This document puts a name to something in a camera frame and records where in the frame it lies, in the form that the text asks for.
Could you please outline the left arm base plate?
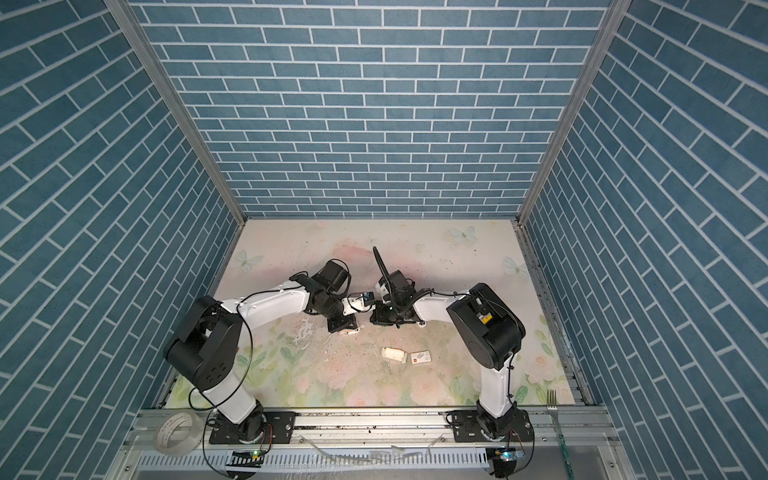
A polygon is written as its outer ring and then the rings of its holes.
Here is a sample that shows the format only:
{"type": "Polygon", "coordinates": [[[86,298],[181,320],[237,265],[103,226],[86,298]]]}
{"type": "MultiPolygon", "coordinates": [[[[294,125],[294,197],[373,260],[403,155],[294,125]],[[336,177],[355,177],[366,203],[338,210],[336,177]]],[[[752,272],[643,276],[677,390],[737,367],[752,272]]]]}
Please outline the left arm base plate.
{"type": "Polygon", "coordinates": [[[297,414],[292,411],[256,411],[240,424],[216,413],[207,421],[211,445],[289,444],[297,414]]]}

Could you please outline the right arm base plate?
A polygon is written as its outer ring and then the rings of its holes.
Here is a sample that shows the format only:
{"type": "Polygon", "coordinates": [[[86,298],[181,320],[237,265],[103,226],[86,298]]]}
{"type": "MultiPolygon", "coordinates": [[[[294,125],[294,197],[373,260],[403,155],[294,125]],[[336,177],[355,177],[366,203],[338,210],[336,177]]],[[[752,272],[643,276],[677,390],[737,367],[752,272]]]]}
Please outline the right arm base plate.
{"type": "Polygon", "coordinates": [[[493,417],[480,405],[459,409],[444,416],[457,443],[532,442],[535,438],[528,412],[513,405],[501,417],[493,417]]]}

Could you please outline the white staple box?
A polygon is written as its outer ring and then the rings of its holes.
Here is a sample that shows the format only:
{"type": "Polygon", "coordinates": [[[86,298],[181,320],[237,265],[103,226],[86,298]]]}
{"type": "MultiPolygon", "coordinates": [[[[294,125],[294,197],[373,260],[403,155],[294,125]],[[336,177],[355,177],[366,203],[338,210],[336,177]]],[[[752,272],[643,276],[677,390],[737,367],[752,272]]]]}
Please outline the white staple box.
{"type": "Polygon", "coordinates": [[[410,362],[412,365],[427,364],[432,361],[431,353],[428,350],[411,352],[410,362]]]}

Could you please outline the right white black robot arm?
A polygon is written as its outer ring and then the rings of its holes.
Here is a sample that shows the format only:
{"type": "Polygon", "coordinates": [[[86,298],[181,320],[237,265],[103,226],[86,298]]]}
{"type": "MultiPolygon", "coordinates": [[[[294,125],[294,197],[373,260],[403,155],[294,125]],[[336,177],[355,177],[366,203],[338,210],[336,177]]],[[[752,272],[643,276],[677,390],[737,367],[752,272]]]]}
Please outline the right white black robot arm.
{"type": "Polygon", "coordinates": [[[373,249],[381,272],[381,298],[374,303],[371,323],[377,326],[452,324],[472,358],[481,366],[477,422],[491,440],[524,434],[532,436],[527,413],[518,408],[511,387],[514,356],[521,350],[526,329],[520,318],[486,283],[466,292],[441,293],[416,289],[401,271],[389,272],[380,252],[373,249]]]}

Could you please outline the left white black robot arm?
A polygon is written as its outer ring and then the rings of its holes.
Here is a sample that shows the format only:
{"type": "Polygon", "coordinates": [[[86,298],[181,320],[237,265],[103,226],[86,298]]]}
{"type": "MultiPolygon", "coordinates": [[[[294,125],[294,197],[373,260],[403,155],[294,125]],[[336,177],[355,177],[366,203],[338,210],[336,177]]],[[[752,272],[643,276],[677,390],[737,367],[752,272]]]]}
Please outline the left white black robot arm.
{"type": "Polygon", "coordinates": [[[357,322],[345,301],[351,274],[345,262],[331,259],[315,274],[293,274],[272,289],[230,300],[196,299],[167,343],[164,358],[190,381],[246,441],[261,432],[263,407],[235,373],[239,343],[254,346],[259,326],[300,312],[322,316],[331,333],[355,330],[357,322]]]}

